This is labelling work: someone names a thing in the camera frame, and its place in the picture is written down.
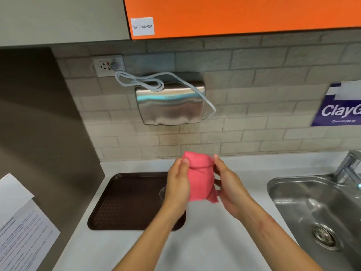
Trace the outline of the person's right hand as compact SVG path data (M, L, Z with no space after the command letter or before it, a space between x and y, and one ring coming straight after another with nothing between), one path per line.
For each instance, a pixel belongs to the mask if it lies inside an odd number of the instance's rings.
M239 176L231 169L228 168L225 174L218 176L220 179L214 180L214 183L220 187L217 192L218 197L227 212L243 223L246 218L246 208L254 205L254 199L242 184Z

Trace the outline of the person's left hand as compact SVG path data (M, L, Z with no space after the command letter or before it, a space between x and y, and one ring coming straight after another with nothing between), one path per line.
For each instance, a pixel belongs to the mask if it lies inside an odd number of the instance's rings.
M171 210L177 217L182 216L185 212L190 197L188 178L179 176L181 159L176 159L168 171L165 200L163 202L163 206Z

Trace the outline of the pink cloth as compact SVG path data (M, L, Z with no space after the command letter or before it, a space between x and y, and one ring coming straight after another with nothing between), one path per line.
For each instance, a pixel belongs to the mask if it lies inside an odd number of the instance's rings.
M185 151L183 159L189 160L187 177L190 184L189 202L207 200L218 203L217 191L214 186L214 160L206 154Z

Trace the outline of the person's left forearm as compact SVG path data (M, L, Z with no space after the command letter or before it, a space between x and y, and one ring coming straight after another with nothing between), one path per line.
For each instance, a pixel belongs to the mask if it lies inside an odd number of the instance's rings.
M112 271L155 271L174 225L184 214L188 198L167 198L152 222Z

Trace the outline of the person's right forearm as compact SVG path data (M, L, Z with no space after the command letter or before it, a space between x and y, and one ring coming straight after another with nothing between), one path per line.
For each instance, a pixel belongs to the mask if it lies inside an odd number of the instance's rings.
M238 219L272 271L323 269L254 200L237 203Z

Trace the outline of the stainless steel hand dryer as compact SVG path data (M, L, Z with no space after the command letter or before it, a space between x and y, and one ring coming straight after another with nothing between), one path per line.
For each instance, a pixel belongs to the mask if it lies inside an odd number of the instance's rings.
M164 83L161 91L153 92L139 85L134 88L145 125L176 126L202 120L205 100L198 93L168 74L156 78Z

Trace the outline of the brown plastic tray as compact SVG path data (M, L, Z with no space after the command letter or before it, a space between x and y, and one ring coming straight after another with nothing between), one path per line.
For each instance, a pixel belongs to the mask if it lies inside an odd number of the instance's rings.
M93 231L144 231L162 202L167 172L118 173L103 191L88 218Z

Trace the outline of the stainless steel sink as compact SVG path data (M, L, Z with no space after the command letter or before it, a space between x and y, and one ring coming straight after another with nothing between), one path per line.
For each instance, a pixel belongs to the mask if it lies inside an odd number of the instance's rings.
M274 178L267 191L298 244L324 271L361 271L361 191L328 176ZM315 225L332 232L339 251L315 241Z

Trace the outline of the sink drain strainer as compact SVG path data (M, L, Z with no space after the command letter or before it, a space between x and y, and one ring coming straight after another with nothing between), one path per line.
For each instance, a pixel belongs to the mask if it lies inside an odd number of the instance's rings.
M340 248L337 245L336 238L333 236L332 232L329 231L326 227L315 225L312 229L312 234L315 241L321 245L323 248L330 251L339 251Z

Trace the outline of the chrome faucet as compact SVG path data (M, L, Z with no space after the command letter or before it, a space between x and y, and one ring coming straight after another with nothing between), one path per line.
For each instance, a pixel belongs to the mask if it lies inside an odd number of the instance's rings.
M345 185L348 179L352 180L358 190L361 190L361 176L359 176L355 169L361 163L361 152L357 150L350 150L342 163L336 169L331 181L338 185Z

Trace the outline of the white cabinet label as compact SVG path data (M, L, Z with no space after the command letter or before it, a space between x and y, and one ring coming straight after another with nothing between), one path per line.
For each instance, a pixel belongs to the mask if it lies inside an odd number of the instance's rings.
M153 36L155 27L153 17L131 18L133 36Z

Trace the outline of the white printed paper notice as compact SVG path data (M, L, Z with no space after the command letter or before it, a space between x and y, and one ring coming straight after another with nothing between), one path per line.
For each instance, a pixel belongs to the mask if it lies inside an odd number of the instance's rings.
M37 271L60 231L11 173L0 179L0 271Z

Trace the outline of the white wall socket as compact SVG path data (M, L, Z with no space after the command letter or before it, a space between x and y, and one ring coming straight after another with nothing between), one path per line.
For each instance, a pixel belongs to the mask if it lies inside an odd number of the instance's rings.
M126 71L121 54L94 56L92 62L97 77L114 77L116 71Z

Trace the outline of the blue wall sign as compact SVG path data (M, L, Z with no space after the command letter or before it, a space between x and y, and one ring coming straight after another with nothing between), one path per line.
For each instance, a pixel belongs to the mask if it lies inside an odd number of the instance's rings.
M361 80L330 84L311 127L361 125Z

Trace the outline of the grey wall cabinet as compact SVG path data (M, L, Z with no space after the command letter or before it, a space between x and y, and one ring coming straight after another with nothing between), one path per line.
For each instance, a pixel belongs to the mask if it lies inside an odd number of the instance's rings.
M0 47L128 39L123 0L0 0Z

